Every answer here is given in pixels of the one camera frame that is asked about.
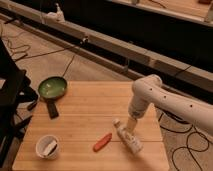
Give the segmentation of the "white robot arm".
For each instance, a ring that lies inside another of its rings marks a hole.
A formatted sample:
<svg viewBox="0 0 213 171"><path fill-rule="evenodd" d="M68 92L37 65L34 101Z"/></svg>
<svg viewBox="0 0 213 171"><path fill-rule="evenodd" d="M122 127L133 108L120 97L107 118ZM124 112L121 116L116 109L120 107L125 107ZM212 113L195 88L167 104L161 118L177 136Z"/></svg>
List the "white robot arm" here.
<svg viewBox="0 0 213 171"><path fill-rule="evenodd" d="M128 112L134 119L142 118L153 103L213 136L213 105L166 91L158 75L137 79L132 92Z"/></svg>

